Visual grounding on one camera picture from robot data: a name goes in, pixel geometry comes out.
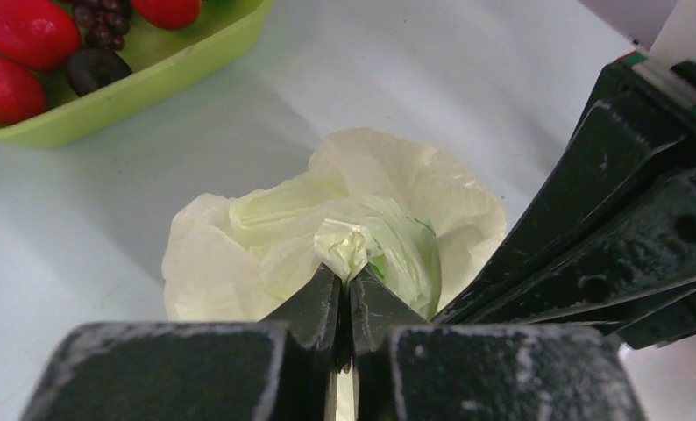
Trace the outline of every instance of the white background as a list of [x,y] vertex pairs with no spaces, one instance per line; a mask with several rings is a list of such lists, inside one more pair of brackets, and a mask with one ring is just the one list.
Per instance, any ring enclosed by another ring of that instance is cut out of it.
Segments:
[[[372,126],[467,163],[518,219],[628,43],[575,0],[276,2],[245,58],[51,151],[0,146],[0,420],[79,323],[162,319],[176,211],[306,168]],[[653,419],[696,419],[696,338],[627,355]]]

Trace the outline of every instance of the green plastic tray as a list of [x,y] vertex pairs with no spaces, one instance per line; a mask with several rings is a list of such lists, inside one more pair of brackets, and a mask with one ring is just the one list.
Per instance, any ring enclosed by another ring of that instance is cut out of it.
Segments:
[[209,0],[198,20],[181,31],[162,31],[135,16],[120,55],[134,74],[78,98],[61,72],[43,75],[49,111],[0,126],[0,143],[27,147],[66,145],[200,81],[234,61],[258,40],[273,0]]

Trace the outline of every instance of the strawberry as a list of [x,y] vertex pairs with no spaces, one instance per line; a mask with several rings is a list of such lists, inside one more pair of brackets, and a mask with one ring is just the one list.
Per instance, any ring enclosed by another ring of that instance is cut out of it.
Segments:
[[61,66],[80,49],[72,18],[49,0],[0,0],[0,54],[39,72]]
[[0,57],[0,124],[13,125],[46,111],[46,94],[33,73]]
[[202,0],[131,0],[131,4],[150,24],[175,30],[190,26],[198,19]]

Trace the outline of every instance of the plastic bag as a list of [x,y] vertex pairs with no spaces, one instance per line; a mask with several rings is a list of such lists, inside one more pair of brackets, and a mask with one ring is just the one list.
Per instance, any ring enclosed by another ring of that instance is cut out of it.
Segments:
[[371,129],[335,132],[306,173],[239,199],[202,195],[175,216],[167,314],[259,320],[324,262],[345,281],[372,265],[430,318],[474,279],[505,225],[497,197],[449,154]]

